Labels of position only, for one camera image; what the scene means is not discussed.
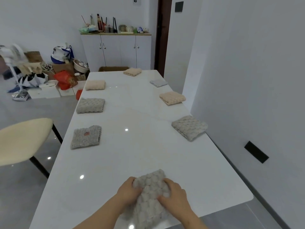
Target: hand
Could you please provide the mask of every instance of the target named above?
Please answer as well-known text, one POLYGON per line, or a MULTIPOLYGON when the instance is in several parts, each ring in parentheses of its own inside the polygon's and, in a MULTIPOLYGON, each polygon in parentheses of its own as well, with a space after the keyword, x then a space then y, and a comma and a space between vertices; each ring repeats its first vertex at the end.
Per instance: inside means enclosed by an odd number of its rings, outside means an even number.
POLYGON ((129 177, 123 185, 120 186, 116 193, 116 197, 123 204, 123 207, 127 207, 133 204, 138 196, 142 193, 142 188, 133 188, 132 183, 135 180, 135 177, 129 177))
POLYGON ((160 195, 157 199, 166 210, 182 223, 185 218, 194 214, 186 198, 186 192, 178 183, 168 178, 164 178, 164 181, 170 188, 170 197, 166 198, 160 195))

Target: gray knitted cloth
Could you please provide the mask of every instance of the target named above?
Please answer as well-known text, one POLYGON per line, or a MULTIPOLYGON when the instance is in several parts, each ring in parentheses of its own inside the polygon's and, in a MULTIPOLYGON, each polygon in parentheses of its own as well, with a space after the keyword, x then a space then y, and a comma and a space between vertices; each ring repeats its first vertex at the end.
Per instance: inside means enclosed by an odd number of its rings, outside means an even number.
POLYGON ((156 86, 157 88, 167 85, 167 82, 162 79, 151 80, 150 83, 156 86))
POLYGON ((102 127, 98 125, 74 130, 71 149, 99 145, 102 127))
POLYGON ((132 183, 134 188, 143 188, 132 209, 133 222, 136 229, 151 228, 169 215, 157 200, 157 197, 161 194, 167 198, 170 196, 170 190, 163 178, 165 178, 164 171, 159 169, 135 179, 132 183))
POLYGON ((195 139, 208 128, 208 125, 205 122, 200 122, 191 115, 172 122, 172 126, 189 141, 195 139))
POLYGON ((76 112, 86 113, 86 112, 102 112, 104 110, 104 99, 99 98, 81 98, 78 102, 76 112))

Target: white marble table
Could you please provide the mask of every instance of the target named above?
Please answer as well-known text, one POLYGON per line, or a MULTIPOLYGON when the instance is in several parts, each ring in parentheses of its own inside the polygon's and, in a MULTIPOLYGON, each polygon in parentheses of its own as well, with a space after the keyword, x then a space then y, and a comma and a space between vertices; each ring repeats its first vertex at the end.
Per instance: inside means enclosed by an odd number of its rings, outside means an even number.
MULTIPOLYGON (((104 98, 104 112, 74 113, 30 229, 73 228, 112 197, 129 176, 157 169, 186 190, 198 216, 253 198, 208 135, 188 142, 171 127, 172 121, 190 113, 183 104, 167 106, 159 98, 172 89, 149 83, 157 78, 162 77, 156 70, 136 77, 90 73, 88 80, 104 79, 106 89, 84 90, 82 97, 104 98), (70 150, 74 129, 92 125, 102 127, 100 145, 70 150)), ((178 223, 170 217, 155 228, 178 223)), ((127 229, 130 224, 119 218, 115 228, 127 229)))

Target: beige knitted cloth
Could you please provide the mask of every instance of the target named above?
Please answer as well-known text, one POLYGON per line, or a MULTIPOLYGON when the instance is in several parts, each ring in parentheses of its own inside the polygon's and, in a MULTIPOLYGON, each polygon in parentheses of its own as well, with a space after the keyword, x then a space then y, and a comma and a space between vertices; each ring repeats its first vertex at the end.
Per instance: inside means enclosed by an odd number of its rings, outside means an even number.
POLYGON ((104 90, 105 89, 105 80, 87 80, 86 90, 104 90))
POLYGON ((125 75, 136 76, 136 75, 140 74, 141 72, 142 72, 142 69, 140 69, 140 68, 129 68, 126 71, 124 71, 123 73, 125 75))
POLYGON ((160 98, 166 103, 168 106, 180 103, 182 101, 185 101, 186 98, 184 95, 181 95, 177 92, 166 92, 160 94, 160 98))

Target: chair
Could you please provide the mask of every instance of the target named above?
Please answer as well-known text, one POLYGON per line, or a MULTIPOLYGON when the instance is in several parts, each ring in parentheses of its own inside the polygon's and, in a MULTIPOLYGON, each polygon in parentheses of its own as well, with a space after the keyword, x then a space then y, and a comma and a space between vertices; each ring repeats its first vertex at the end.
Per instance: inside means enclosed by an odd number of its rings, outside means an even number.
POLYGON ((48 118, 24 121, 0 130, 0 166, 29 159, 44 176, 49 178, 49 172, 34 155, 48 138, 51 130, 62 143, 63 139, 53 124, 53 120, 48 118))

